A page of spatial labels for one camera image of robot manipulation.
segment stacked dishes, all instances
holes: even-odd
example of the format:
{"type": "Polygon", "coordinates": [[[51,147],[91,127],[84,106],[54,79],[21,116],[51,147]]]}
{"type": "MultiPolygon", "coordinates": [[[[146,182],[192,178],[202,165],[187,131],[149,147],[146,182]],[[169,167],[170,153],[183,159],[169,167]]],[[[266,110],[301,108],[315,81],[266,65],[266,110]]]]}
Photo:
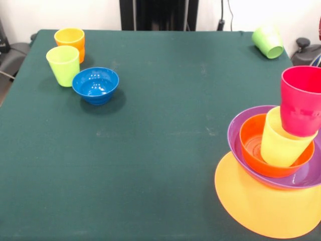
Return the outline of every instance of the stacked dishes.
{"type": "Polygon", "coordinates": [[[281,97],[281,106],[257,106],[233,118],[231,153],[217,167],[215,187],[228,213],[248,229],[292,238],[321,220],[321,68],[286,69],[281,97]]]}

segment orange plate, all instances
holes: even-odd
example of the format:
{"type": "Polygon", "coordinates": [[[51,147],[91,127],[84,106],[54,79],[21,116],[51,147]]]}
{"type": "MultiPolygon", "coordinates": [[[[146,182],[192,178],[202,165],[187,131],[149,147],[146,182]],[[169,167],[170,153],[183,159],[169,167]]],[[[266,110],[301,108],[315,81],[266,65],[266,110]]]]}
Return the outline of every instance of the orange plate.
{"type": "Polygon", "coordinates": [[[267,164],[261,157],[261,140],[266,114],[258,114],[247,119],[240,130],[242,154],[246,163],[257,173],[267,177],[287,177],[307,163],[314,153],[314,142],[311,142],[305,151],[290,167],[276,167],[267,164]]]}
{"type": "Polygon", "coordinates": [[[215,188],[226,211],[260,235],[299,237],[321,220],[321,186],[297,190],[270,188],[250,177],[231,152],[217,166],[215,188]]]}

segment red cup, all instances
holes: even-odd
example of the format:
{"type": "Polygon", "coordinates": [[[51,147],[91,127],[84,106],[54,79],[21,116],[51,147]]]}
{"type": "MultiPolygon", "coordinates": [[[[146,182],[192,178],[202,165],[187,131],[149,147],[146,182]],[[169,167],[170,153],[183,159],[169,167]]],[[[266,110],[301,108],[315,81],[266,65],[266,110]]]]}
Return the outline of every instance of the red cup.
{"type": "Polygon", "coordinates": [[[284,70],[281,98],[283,129],[307,137],[321,128],[321,68],[294,66],[284,70]]]}

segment plastic bowl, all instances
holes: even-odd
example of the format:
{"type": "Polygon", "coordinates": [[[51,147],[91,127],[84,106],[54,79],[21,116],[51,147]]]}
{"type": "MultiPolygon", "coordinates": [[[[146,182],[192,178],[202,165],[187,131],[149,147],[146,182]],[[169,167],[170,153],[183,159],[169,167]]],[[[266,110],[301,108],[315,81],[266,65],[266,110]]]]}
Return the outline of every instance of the plastic bowl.
{"type": "Polygon", "coordinates": [[[278,167],[266,163],[261,157],[261,141],[266,114],[258,114],[247,119],[240,129],[242,154],[246,163],[255,172],[274,178],[287,177],[307,163],[314,153],[312,141],[290,167],[278,167]]]}
{"type": "Polygon", "coordinates": [[[249,167],[242,155],[242,144],[240,140],[240,129],[243,123],[257,114],[268,113],[275,105],[256,106],[246,109],[235,116],[227,131],[227,139],[230,149],[244,170],[253,178],[278,189],[301,189],[321,185],[321,132],[314,139],[314,154],[309,162],[303,165],[297,172],[288,177],[273,178],[263,176],[249,167]]]}
{"type": "Polygon", "coordinates": [[[88,103],[102,105],[111,99],[118,83],[115,71],[94,67],[79,72],[72,81],[72,88],[88,103]]]}

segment lime green cup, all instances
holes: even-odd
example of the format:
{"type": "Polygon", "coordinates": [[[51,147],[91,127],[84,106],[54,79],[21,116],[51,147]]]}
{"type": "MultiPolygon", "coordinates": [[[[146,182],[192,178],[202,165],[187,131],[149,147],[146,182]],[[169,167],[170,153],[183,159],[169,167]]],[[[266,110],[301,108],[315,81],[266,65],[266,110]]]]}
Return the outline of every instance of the lime green cup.
{"type": "Polygon", "coordinates": [[[58,83],[71,87],[73,78],[80,71],[78,49],[68,45],[55,47],[47,52],[46,58],[58,83]]]}
{"type": "Polygon", "coordinates": [[[252,41],[269,59],[275,59],[283,53],[283,41],[280,33],[272,25],[265,25],[255,30],[252,41]]]}

